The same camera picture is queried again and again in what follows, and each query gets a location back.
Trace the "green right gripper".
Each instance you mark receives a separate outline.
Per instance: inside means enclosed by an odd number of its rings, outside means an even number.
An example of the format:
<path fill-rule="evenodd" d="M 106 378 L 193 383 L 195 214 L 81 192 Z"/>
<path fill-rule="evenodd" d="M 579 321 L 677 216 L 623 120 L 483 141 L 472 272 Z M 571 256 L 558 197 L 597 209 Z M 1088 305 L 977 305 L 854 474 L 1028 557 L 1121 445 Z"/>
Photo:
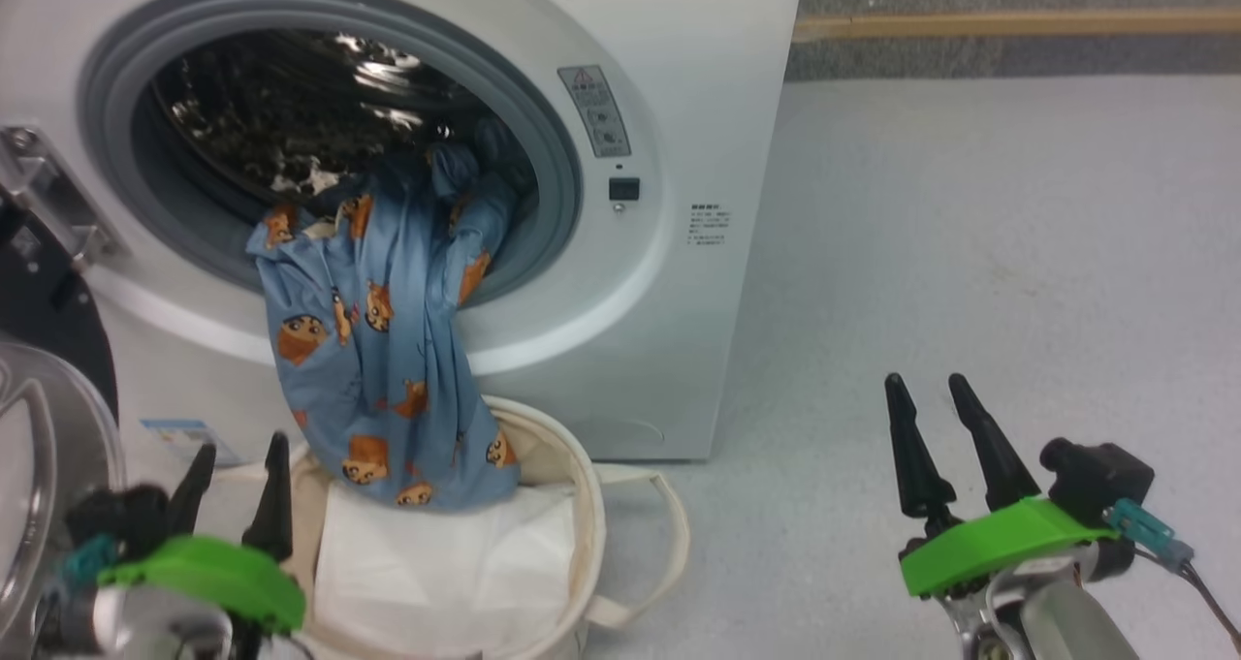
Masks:
<path fill-rule="evenodd" d="M 962 426 L 970 432 L 985 502 L 992 514 L 958 524 L 949 505 L 956 489 L 939 475 L 921 430 L 917 409 L 900 373 L 887 373 L 884 391 L 901 514 L 922 519 L 926 535 L 938 535 L 900 561 L 908 595 L 939 595 L 962 583 L 1024 561 L 1100 538 L 1118 538 L 1108 526 L 1085 526 L 1040 488 L 1004 430 L 963 373 L 948 378 Z"/>

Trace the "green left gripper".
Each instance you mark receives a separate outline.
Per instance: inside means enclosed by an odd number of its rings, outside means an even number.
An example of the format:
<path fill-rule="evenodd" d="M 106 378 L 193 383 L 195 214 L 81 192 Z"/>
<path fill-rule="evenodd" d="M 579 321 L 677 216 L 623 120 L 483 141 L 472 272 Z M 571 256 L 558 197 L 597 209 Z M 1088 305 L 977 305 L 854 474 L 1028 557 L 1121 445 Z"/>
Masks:
<path fill-rule="evenodd" d="M 307 599 L 279 563 L 293 552 L 290 448 L 287 435 L 271 437 L 266 484 L 242 545 L 191 535 L 199 509 L 211 488 L 216 445 L 204 444 L 170 497 L 169 538 L 146 557 L 120 563 L 97 576 L 98 586 L 159 586 L 211 603 L 256 623 L 267 634 L 302 630 Z"/>

